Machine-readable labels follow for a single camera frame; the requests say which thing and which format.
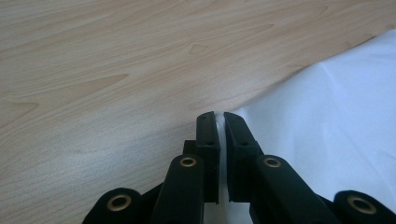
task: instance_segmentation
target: black clamp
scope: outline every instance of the black clamp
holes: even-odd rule
[[[245,121],[224,113],[227,184],[231,202],[250,203],[255,224],[396,224],[396,215],[376,199],[353,190],[330,202],[317,194],[283,159],[263,155]],[[202,224],[204,203],[219,203],[219,136],[214,112],[197,118],[196,140],[187,140],[164,182],[140,195],[113,189],[83,224]]]

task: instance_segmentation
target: wooden table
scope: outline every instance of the wooden table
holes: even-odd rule
[[[0,223],[161,183],[195,118],[395,28],[396,1],[0,1]]]

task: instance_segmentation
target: metal grommet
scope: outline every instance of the metal grommet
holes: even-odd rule
[[[375,206],[372,203],[367,202],[363,198],[350,195],[349,197],[347,197],[347,202],[351,207],[353,207],[354,209],[358,210],[361,213],[367,215],[373,215],[376,213]]]
[[[124,202],[121,203],[121,204],[114,204],[114,202],[117,199],[123,199]],[[110,200],[108,200],[107,208],[110,211],[119,212],[121,210],[124,210],[126,207],[128,207],[129,204],[131,204],[131,202],[132,202],[132,199],[131,199],[131,197],[129,195],[127,195],[127,194],[119,194],[119,195],[116,195],[116,196],[112,197]]]
[[[184,167],[192,167],[197,163],[197,160],[192,157],[186,157],[180,160],[180,165]]]
[[[279,160],[274,159],[274,158],[265,158],[264,159],[264,164],[269,166],[269,167],[273,167],[273,168],[277,168],[279,167],[282,163],[280,163]]]

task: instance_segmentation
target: hole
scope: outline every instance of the hole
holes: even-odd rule
[[[113,212],[119,212],[124,210],[131,204],[131,197],[126,194],[119,194],[112,197],[107,202],[107,209]]]
[[[364,200],[363,198],[351,195],[347,197],[346,200],[350,206],[363,214],[373,215],[376,213],[375,206],[372,203]]]
[[[264,159],[264,164],[269,166],[269,167],[273,167],[273,168],[277,168],[279,167],[282,163],[280,163],[279,160],[274,159],[274,158],[266,158]]]
[[[197,163],[197,160],[191,157],[186,157],[181,159],[179,163],[184,167],[192,167]]]
[[[125,198],[117,198],[113,201],[113,206],[121,206],[123,204],[126,203],[126,199]]]

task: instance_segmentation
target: white cloth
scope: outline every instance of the white cloth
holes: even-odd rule
[[[396,30],[307,67],[234,113],[264,154],[288,161],[315,193],[332,201],[354,189],[396,212]],[[223,122],[218,114],[220,141]],[[205,223],[251,223],[248,205],[224,195]]]

